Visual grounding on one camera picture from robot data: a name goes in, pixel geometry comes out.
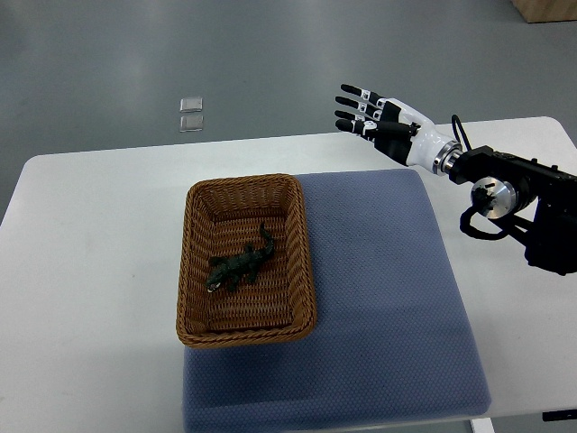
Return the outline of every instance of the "wicker basket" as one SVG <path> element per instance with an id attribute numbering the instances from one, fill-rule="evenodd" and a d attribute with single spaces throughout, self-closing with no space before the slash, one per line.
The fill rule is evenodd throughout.
<path id="1" fill-rule="evenodd" d="M 212 256 L 264 246 L 273 257 L 255 283 L 208 292 Z M 189 347 L 258 345 L 296 340 L 312 331 L 316 301 L 302 189 L 287 174 L 204 180 L 187 195 L 180 263 L 177 334 Z"/>

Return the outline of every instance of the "white table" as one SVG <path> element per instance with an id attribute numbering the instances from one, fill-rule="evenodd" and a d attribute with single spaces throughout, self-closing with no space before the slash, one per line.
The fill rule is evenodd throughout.
<path id="1" fill-rule="evenodd" d="M 577 173 L 553 119 L 465 128 L 473 146 Z M 32 158 L 0 226 L 0 431 L 181 431 L 175 317 L 189 187 L 390 168 L 342 133 Z M 487 416 L 577 408 L 577 274 L 530 268 L 510 238 L 468 238 L 458 221 L 470 186 L 418 171 L 487 374 Z"/>

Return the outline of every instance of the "floor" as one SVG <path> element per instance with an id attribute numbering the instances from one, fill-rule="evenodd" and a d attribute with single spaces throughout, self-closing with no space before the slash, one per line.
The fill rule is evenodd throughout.
<path id="1" fill-rule="evenodd" d="M 509 0 L 0 0 L 0 218 L 32 156 L 334 132 L 341 83 L 439 124 L 551 116 L 577 143 L 575 46 L 577 22 L 527 24 Z M 205 127 L 180 133 L 191 96 Z"/>

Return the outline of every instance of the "toy lizard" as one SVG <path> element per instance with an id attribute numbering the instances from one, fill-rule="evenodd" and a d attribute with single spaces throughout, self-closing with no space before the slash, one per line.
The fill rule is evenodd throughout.
<path id="1" fill-rule="evenodd" d="M 227 280 L 229 291 L 236 291 L 239 281 L 246 273 L 250 273 L 248 282 L 256 281 L 256 275 L 261 265 L 269 260 L 274 253 L 274 240 L 269 232 L 264 229 L 264 223 L 260 227 L 261 236 L 267 241 L 266 246 L 255 250 L 252 244 L 244 246 L 244 253 L 232 257 L 211 257 L 208 263 L 216 266 L 206 280 L 206 287 L 209 292 L 217 290 L 223 286 Z"/>

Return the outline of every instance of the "clear plastic piece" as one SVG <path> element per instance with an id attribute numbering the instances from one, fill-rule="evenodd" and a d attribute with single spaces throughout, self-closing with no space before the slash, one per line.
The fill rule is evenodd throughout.
<path id="1" fill-rule="evenodd" d="M 202 115 L 183 115 L 180 117 L 180 131 L 201 131 L 205 119 Z"/>
<path id="2" fill-rule="evenodd" d="M 180 113 L 202 111 L 202 97 L 183 97 L 180 99 Z"/>

